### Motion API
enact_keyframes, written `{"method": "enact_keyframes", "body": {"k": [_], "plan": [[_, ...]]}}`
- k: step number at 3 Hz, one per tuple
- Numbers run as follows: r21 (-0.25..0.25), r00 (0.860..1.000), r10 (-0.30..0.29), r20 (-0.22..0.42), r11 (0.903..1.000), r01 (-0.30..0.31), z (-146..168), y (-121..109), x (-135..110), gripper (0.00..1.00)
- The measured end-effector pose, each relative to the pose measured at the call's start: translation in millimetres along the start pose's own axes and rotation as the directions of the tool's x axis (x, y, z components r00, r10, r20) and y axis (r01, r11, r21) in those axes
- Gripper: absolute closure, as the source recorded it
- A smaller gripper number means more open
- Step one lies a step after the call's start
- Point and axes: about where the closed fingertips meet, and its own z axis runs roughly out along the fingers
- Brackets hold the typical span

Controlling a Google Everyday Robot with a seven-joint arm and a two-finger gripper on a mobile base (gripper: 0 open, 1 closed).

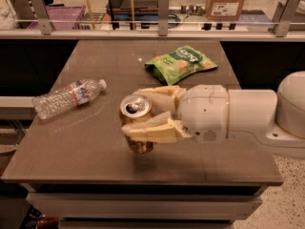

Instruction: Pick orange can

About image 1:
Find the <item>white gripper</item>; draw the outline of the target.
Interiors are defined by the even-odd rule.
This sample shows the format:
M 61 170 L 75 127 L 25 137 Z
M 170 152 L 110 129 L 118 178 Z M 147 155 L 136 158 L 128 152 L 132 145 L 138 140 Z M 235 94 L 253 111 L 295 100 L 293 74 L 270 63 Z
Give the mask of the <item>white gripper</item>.
M 122 132 L 132 140 L 175 143 L 193 137 L 197 142 L 219 143 L 226 137 L 228 92 L 221 85 L 197 85 L 187 91 L 179 86 L 163 86 L 134 93 L 145 95 L 165 113 L 125 124 Z M 172 118 L 176 111 L 180 120 Z

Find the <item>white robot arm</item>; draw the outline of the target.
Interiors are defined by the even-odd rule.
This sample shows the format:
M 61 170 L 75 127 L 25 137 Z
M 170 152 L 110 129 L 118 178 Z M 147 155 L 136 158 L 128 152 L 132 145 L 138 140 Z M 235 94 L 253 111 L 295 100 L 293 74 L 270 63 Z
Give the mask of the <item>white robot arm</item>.
M 287 75 L 276 91 L 221 85 L 140 89 L 120 103 L 122 132 L 145 153 L 146 142 L 240 139 L 279 156 L 305 157 L 305 72 Z

